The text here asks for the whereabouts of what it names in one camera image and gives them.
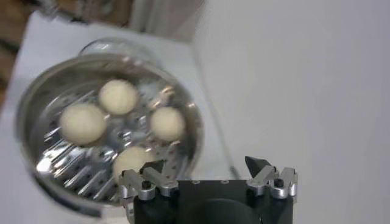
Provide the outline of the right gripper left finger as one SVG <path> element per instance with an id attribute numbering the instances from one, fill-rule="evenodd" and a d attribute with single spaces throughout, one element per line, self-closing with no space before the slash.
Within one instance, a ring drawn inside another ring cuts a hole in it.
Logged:
<path id="1" fill-rule="evenodd" d="M 179 182 L 160 173 L 163 166 L 163 160 L 150 161 L 144 163 L 139 171 L 125 169 L 118 175 L 120 204 L 126 211 L 129 223 L 135 223 L 135 199 L 150 201 L 157 194 L 169 198 L 178 191 Z"/>

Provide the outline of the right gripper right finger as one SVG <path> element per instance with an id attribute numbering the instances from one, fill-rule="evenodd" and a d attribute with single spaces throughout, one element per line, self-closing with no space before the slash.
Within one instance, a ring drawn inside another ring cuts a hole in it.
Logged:
<path id="1" fill-rule="evenodd" d="M 246 156 L 245 162 L 252 177 L 246 185 L 256 197 L 263 196 L 268 190 L 276 200 L 292 198 L 293 203 L 297 202 L 298 173 L 294 168 L 285 167 L 279 172 L 266 159 L 251 156 Z"/>

